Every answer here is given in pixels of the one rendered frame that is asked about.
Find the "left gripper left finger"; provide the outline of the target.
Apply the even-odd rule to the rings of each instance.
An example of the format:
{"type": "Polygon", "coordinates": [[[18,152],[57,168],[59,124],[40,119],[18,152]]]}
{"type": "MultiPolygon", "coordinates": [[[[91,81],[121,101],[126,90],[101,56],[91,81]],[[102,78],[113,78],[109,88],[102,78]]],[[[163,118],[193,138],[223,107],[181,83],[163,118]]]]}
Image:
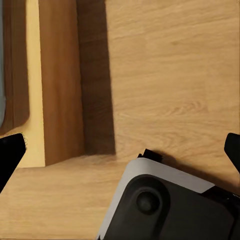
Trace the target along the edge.
{"type": "Polygon", "coordinates": [[[0,192],[26,153],[22,133],[0,138],[0,192]]]}

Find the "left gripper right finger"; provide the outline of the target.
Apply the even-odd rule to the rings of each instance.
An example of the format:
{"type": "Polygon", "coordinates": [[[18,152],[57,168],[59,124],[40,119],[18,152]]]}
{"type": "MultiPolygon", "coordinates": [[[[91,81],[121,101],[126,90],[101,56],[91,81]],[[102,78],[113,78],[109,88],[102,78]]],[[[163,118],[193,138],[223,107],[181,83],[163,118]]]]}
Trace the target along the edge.
{"type": "Polygon", "coordinates": [[[224,151],[240,173],[240,135],[229,133],[227,135],[224,151]]]}

